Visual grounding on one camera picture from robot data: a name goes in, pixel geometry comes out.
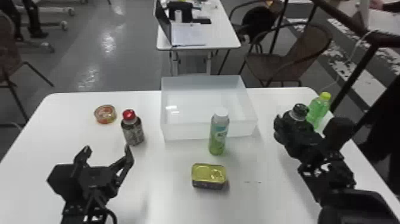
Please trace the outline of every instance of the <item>green bottle cap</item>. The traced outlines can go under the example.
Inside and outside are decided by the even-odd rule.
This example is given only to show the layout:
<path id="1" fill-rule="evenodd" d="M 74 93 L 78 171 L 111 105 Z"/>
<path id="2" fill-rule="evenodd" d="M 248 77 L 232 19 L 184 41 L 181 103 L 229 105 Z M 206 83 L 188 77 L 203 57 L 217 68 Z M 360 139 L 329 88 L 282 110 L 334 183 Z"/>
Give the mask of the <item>green bottle cap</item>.
<path id="1" fill-rule="evenodd" d="M 328 100 L 330 100 L 331 95 L 328 92 L 322 92 L 320 97 L 321 97 L 321 99 L 328 101 Z"/>

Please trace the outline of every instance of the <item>green plastic bottle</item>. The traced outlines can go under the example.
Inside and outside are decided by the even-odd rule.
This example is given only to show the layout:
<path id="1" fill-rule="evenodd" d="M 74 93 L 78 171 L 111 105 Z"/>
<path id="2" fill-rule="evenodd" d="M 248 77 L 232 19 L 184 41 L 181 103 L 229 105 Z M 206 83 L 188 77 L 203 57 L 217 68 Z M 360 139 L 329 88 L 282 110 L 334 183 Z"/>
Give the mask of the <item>green plastic bottle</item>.
<path id="1" fill-rule="evenodd" d="M 225 108 L 218 108 L 211 118 L 208 150 L 212 155 L 221 155 L 224 153 L 226 135 L 228 134 L 228 126 L 228 111 Z"/>
<path id="2" fill-rule="evenodd" d="M 314 129 L 318 128 L 322 118 L 324 118 L 326 113 L 328 113 L 330 97 L 330 93 L 322 92 L 321 95 L 313 99 L 308 106 L 310 111 L 308 112 L 306 119 L 314 126 Z"/>

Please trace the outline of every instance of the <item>canned food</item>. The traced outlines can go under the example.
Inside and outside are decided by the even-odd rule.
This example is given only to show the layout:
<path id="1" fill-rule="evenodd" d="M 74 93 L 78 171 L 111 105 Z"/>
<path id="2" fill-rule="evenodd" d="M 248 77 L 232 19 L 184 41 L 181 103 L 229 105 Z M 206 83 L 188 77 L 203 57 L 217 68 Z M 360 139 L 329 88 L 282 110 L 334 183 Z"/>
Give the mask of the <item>canned food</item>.
<path id="1" fill-rule="evenodd" d="M 116 120 L 117 114 L 114 106 L 105 104 L 95 110 L 95 117 L 100 124 L 109 124 Z"/>
<path id="2" fill-rule="evenodd" d="M 226 169 L 222 165 L 195 163 L 192 166 L 192 185 L 195 188 L 221 190 L 226 182 Z"/>

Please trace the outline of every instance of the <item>laptop screen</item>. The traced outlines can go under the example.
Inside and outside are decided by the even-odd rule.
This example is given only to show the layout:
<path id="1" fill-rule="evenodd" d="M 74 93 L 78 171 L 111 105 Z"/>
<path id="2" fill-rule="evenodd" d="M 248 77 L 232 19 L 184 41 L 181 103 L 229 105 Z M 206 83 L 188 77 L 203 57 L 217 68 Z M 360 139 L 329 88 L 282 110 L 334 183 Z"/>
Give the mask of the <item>laptop screen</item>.
<path id="1" fill-rule="evenodd" d="M 155 6 L 154 6 L 154 16 L 157 18 L 158 23 L 160 24 L 162 30 L 164 31 L 167 39 L 170 41 L 170 44 L 172 44 L 171 40 L 171 33 L 172 33 L 172 27 L 171 27 L 171 21 L 165 14 L 165 11 L 163 9 L 163 6 L 161 6 L 160 0 L 155 0 Z"/>

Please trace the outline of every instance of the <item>transparent storage box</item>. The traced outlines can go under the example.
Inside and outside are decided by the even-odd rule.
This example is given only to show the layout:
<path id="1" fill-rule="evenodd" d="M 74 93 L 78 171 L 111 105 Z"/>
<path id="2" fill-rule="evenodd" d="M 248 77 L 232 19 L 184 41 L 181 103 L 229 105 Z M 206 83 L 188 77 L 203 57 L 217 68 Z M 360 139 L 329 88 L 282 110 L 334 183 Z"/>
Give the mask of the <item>transparent storage box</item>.
<path id="1" fill-rule="evenodd" d="M 161 129 L 165 140 L 204 139 L 215 109 L 229 112 L 228 136 L 251 135 L 257 125 L 240 76 L 180 76 L 161 79 Z"/>

